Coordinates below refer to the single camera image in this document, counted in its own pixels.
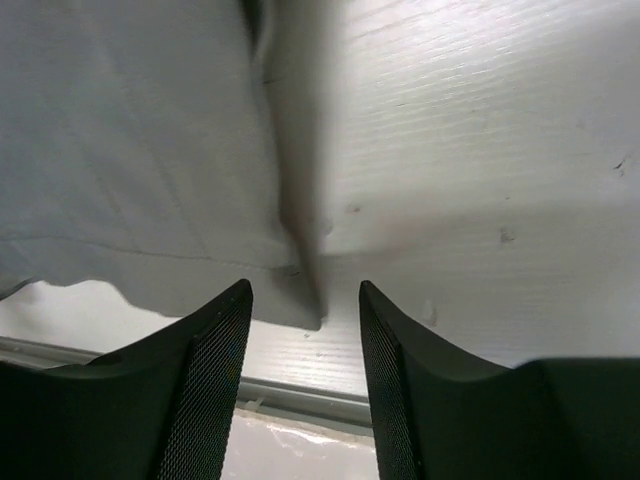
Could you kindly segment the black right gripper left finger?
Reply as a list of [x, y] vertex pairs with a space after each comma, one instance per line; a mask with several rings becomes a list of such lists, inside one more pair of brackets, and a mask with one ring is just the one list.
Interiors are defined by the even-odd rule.
[[217, 479], [253, 293], [240, 280], [192, 314], [80, 365], [1, 366], [5, 479]]

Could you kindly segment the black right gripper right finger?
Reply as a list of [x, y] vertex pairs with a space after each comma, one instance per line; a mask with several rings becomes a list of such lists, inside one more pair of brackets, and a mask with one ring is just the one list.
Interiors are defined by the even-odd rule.
[[638, 477], [637, 359], [510, 369], [422, 326], [371, 282], [358, 299], [381, 478]]

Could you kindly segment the grey pleated skirt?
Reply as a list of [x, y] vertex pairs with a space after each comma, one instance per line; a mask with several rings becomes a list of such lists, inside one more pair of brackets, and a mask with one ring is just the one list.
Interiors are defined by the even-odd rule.
[[1, 293], [113, 285], [182, 317], [240, 279], [256, 319], [322, 310], [282, 221], [269, 1], [1, 5]]

